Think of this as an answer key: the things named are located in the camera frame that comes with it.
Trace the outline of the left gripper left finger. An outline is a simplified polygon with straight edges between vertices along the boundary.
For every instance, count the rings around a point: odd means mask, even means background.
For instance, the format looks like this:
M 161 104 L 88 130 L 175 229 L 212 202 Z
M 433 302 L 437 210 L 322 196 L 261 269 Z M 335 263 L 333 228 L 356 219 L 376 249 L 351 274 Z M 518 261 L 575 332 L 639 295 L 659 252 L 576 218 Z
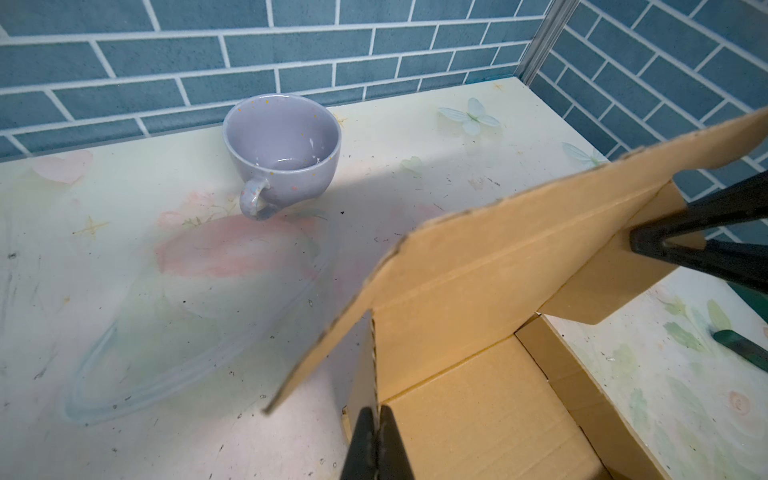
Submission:
M 341 471 L 341 480 L 375 480 L 378 472 L 378 431 L 370 407 L 360 410 Z

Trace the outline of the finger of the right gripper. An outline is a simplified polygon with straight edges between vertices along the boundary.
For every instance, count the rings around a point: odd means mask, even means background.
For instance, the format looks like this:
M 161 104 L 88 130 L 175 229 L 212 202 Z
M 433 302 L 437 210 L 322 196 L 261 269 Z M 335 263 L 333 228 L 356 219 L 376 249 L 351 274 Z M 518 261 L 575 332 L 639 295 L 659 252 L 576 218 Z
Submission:
M 639 255 L 686 267 L 767 293 L 767 246 L 710 240 L 702 250 L 661 241 L 630 239 Z
M 766 218 L 767 173 L 762 172 L 634 228 L 630 246 L 633 252 L 703 251 L 703 230 Z

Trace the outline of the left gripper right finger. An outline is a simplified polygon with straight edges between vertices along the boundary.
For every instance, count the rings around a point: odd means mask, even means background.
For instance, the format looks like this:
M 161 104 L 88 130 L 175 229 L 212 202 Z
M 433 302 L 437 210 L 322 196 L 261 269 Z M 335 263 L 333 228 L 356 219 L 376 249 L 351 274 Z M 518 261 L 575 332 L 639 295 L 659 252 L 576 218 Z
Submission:
M 414 480 L 403 439 L 393 410 L 380 408 L 377 433 L 377 478 L 379 480 Z

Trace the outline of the brown cardboard box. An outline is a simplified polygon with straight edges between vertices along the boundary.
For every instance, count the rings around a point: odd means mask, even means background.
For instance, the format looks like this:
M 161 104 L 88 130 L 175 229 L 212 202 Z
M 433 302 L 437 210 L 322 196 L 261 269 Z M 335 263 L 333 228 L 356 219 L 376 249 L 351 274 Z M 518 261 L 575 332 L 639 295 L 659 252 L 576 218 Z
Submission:
M 758 110 L 620 160 L 430 221 L 401 239 L 287 375 L 280 405 L 362 318 L 345 409 L 394 412 L 415 479 L 725 477 L 704 420 L 633 415 L 557 330 L 596 325 L 675 270 L 630 232 L 684 210 L 677 173 L 716 169 L 767 137 Z

